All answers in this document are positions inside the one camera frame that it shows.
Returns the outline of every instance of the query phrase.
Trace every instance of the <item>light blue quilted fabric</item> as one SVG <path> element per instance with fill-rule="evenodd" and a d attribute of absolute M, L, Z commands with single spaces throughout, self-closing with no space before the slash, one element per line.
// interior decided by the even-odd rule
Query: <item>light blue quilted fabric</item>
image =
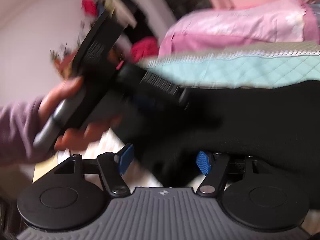
<path fill-rule="evenodd" d="M 320 80 L 320 56 L 194 59 L 145 66 L 180 85 L 205 87 L 280 87 Z"/>

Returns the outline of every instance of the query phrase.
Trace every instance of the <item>blue rubber pad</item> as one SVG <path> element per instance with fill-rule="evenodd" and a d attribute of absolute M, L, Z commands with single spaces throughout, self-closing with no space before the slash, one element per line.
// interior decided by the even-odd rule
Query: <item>blue rubber pad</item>
<path fill-rule="evenodd" d="M 208 155 L 205 154 L 203 151 L 200 151 L 198 153 L 196 163 L 197 163 L 200 171 L 202 172 L 202 174 L 207 176 L 209 174 L 209 172 L 211 171 L 211 165 L 209 162 Z"/>
<path fill-rule="evenodd" d="M 120 157 L 119 173 L 121 176 L 125 174 L 133 158 L 134 158 L 134 148 L 133 148 L 133 145 L 130 145 L 129 148 Z"/>

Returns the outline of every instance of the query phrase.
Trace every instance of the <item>purple sleeve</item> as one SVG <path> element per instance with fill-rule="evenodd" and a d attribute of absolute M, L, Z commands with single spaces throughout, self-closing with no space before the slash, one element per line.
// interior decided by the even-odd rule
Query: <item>purple sleeve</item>
<path fill-rule="evenodd" d="M 41 99 L 31 104 L 17 103 L 0 107 L 0 166 L 13 163 L 38 163 L 52 153 L 36 151 L 33 140 L 39 132 Z"/>

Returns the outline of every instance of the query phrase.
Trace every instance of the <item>hand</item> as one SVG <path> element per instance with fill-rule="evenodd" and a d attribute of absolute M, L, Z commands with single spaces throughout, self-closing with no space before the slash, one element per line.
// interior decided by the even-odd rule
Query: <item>hand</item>
<path fill-rule="evenodd" d="M 75 95 L 81 88 L 83 83 L 82 77 L 66 80 L 62 84 L 52 89 L 49 94 L 42 100 L 39 107 L 39 119 L 41 128 L 45 125 L 52 112 L 58 104 L 69 97 Z M 57 151 L 65 149 L 84 151 L 88 144 L 100 140 L 102 134 L 107 131 L 110 126 L 116 126 L 121 118 L 114 117 L 106 122 L 91 123 L 85 130 L 67 129 L 63 136 L 60 136 L 54 146 Z"/>

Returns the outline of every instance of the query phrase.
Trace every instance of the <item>pink bedding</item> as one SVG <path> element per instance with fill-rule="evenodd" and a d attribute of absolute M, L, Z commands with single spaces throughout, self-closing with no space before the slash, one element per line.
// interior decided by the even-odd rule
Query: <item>pink bedding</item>
<path fill-rule="evenodd" d="M 246 10 L 202 10 L 169 29 L 159 56 L 258 41 L 319 43 L 316 17 L 302 0 L 279 0 Z"/>

